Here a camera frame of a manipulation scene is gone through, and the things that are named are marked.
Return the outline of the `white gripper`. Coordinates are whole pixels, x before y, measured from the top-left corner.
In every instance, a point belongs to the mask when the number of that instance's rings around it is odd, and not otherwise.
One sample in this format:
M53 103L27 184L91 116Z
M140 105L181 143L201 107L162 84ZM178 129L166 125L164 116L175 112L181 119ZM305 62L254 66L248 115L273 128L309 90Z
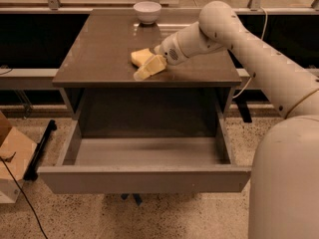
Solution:
M178 41L177 33L166 37L159 45L154 47L156 55L147 59L134 73L136 81L143 81L166 68L166 62L169 65L178 65L185 61Z

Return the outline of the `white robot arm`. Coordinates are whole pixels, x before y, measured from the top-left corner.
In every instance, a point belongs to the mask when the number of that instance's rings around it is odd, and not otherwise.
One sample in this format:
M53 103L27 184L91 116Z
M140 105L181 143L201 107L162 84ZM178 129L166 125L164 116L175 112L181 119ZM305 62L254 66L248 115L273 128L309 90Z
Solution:
M137 80L199 54L228 49L282 116L259 143L249 196L249 239L319 239L319 81L250 33L224 2L154 49L131 54Z

